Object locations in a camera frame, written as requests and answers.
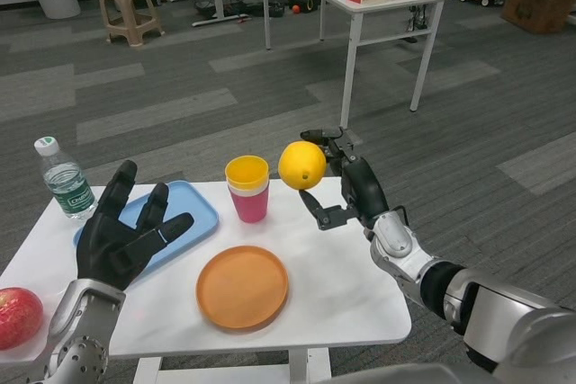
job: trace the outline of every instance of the plastic bottle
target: plastic bottle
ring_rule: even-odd
[[[44,183],[64,214],[71,219],[89,219],[96,199],[77,162],[60,150],[54,137],[37,139],[34,148],[42,156],[40,169]]]

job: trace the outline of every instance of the plastic cup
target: plastic cup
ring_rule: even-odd
[[[268,210],[268,163],[259,156],[239,156],[226,165],[225,174],[240,219],[262,220]]]

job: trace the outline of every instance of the white desk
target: white desk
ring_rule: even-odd
[[[420,63],[420,70],[416,79],[416,88],[412,95],[412,102],[410,109],[414,112],[418,108],[420,95],[422,94],[422,87],[428,70],[428,62],[434,47],[434,39],[440,22],[440,15],[442,14],[442,7],[445,0],[389,0],[384,3],[375,4],[357,4],[349,0],[321,0],[320,5],[320,33],[319,39],[324,40],[324,23],[326,3],[333,4],[352,16],[350,24],[350,41],[348,42],[348,56],[346,61],[346,77],[344,81],[344,96],[342,100],[342,114],[340,117],[340,126],[343,128],[348,127],[348,114],[350,111],[350,100],[352,97],[352,80],[354,78],[354,65],[356,63],[356,49],[363,45],[376,44],[379,42],[386,42],[390,40],[400,40],[409,36],[427,35],[426,44],[424,46],[424,53],[422,55],[422,62]],[[381,11],[390,11],[393,9],[404,8],[415,4],[433,4],[434,12],[430,21],[429,29],[421,31],[410,31],[397,35],[387,36],[374,40],[361,40],[362,34],[362,21],[365,13],[378,13]],[[265,28],[265,44],[267,49],[271,49],[270,43],[270,17],[268,13],[268,0],[264,0],[264,28]]]
[[[131,198],[152,187],[135,186]],[[393,344],[409,334],[405,299],[394,279],[373,264],[357,221],[319,231],[298,193],[273,180],[268,215],[258,224],[245,224],[234,210],[226,183],[195,183],[194,187],[220,213],[220,225],[211,237],[126,290],[110,355],[157,357],[140,361],[135,383],[220,382],[213,373],[206,377],[214,370],[158,371],[162,355],[274,350],[290,350],[291,364],[214,373],[223,374],[223,382],[316,381],[329,378],[328,349],[309,348]],[[94,188],[94,193],[103,189]],[[337,178],[326,178],[314,189],[324,205],[344,204],[339,192]],[[0,364],[30,362],[43,348],[50,318],[76,278],[72,238],[77,229],[78,224],[52,200],[0,277],[0,288],[28,288],[45,308],[40,333],[21,347],[0,352]],[[278,318],[262,330],[243,335],[225,333],[204,320],[195,299],[202,268],[222,250],[238,245],[262,246],[276,254],[290,280],[289,297]]]

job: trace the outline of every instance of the lemon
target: lemon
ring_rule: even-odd
[[[299,191],[316,186],[326,172],[326,157],[308,141],[289,144],[280,156],[278,174],[291,188]]]

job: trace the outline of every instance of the bottle cap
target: bottle cap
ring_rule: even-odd
[[[40,156],[56,155],[60,150],[57,140],[54,137],[42,137],[34,142],[34,148]]]

